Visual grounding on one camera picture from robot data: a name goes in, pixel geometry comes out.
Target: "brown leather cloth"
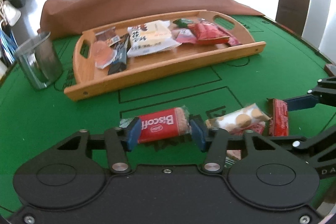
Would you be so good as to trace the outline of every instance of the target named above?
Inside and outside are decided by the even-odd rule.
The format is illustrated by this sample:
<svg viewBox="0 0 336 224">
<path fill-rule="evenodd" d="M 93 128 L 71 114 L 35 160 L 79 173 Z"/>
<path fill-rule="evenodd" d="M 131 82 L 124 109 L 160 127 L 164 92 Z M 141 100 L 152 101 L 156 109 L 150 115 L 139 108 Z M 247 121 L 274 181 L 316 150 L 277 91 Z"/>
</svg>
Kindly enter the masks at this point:
<svg viewBox="0 0 336 224">
<path fill-rule="evenodd" d="M 202 9 L 227 15 L 263 15 L 234 0 L 47 0 L 39 31 L 50 31 L 54 39 L 121 20 Z"/>
</svg>

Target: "screw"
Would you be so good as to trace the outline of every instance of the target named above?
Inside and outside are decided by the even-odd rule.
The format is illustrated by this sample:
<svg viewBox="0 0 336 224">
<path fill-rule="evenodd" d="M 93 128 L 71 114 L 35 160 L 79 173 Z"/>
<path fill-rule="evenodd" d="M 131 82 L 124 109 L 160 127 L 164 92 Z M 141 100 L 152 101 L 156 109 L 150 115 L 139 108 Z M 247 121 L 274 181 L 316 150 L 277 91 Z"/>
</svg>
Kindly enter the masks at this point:
<svg viewBox="0 0 336 224">
<path fill-rule="evenodd" d="M 128 169 L 128 164 L 124 162 L 117 162 L 112 165 L 112 169 L 115 171 L 126 171 Z"/>
<path fill-rule="evenodd" d="M 171 169 L 163 169 L 162 172 L 165 173 L 165 174 L 170 174 L 172 172 L 172 170 Z"/>
<path fill-rule="evenodd" d="M 221 166 L 214 162 L 209 162 L 204 165 L 204 169 L 211 172 L 218 171 L 220 168 Z"/>
<path fill-rule="evenodd" d="M 34 224 L 35 223 L 35 218 L 33 218 L 32 216 L 30 215 L 26 215 L 24 218 L 23 218 L 24 222 L 27 223 L 27 224 Z"/>
<path fill-rule="evenodd" d="M 310 222 L 309 216 L 303 216 L 300 218 L 300 224 L 308 224 Z"/>
<path fill-rule="evenodd" d="M 300 141 L 295 141 L 295 142 L 293 142 L 292 146 L 293 147 L 299 147 L 300 144 L 301 144 Z"/>
</svg>

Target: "green table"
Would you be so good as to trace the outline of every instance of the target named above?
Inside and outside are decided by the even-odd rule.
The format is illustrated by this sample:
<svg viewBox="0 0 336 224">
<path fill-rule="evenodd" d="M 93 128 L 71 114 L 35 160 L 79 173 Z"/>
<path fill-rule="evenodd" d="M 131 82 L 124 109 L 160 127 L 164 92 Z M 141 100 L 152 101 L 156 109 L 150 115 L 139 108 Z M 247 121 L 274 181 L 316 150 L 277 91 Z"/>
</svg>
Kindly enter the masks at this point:
<svg viewBox="0 0 336 224">
<path fill-rule="evenodd" d="M 64 73 L 45 90 L 34 91 L 16 65 L 0 88 L 0 205 L 17 210 L 21 204 L 12 186 L 16 169 L 79 129 L 100 134 L 118 126 L 120 118 L 182 105 L 204 120 L 252 103 L 266 111 L 266 98 L 303 95 L 319 78 L 327 77 L 323 70 L 325 61 L 278 25 L 259 16 L 234 18 L 244 24 L 256 41 L 266 41 L 261 54 L 79 102 L 71 101 L 63 93 L 66 86 L 75 82 L 72 54 L 78 37 L 54 41 Z M 227 22 L 218 23 L 230 27 Z M 314 136 L 336 122 L 335 114 L 333 107 L 325 105 L 290 112 L 290 134 Z M 190 138 L 138 145 L 128 156 L 132 165 L 199 164 L 205 158 Z M 104 151 L 95 151 L 93 158 L 107 167 Z M 332 181 L 321 181 L 313 204 Z M 9 215 L 1 208 L 0 213 Z"/>
</svg>

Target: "stainless steel cup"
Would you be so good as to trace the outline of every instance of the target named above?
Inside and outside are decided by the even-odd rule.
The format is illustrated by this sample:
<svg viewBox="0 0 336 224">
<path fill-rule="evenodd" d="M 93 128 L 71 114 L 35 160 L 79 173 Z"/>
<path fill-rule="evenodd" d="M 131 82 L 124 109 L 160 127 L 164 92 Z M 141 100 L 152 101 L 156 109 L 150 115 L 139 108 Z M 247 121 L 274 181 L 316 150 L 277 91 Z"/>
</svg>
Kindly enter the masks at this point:
<svg viewBox="0 0 336 224">
<path fill-rule="evenodd" d="M 41 90 L 54 83 L 63 72 L 50 32 L 42 32 L 20 45 L 14 56 L 36 90 Z"/>
</svg>

